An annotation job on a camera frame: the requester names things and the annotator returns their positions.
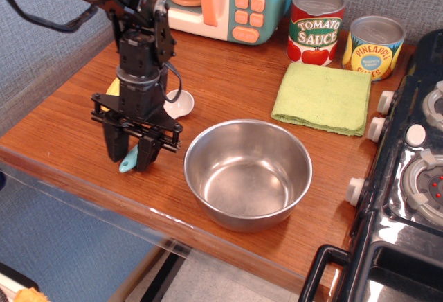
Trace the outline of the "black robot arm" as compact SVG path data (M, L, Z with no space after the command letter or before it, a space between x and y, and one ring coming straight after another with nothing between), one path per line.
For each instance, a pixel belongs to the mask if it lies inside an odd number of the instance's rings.
M123 160L129 138L138 138L136 169L144 171L162 149L176 152L183 128L164 108L176 40L168 23L167 0L83 0L109 16L120 64L117 95L94 94L93 120L103 126L110 159Z

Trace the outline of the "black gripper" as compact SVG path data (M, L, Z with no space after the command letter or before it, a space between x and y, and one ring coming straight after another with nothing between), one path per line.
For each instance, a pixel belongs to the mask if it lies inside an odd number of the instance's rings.
M167 73L150 77L120 73L118 78L119 97L99 93L91 96L92 119L103 126L107 152L113 162L127 155L130 136L140 139L136 170L142 172L156 161L161 148L171 152L180 148L183 127L163 108L168 100Z

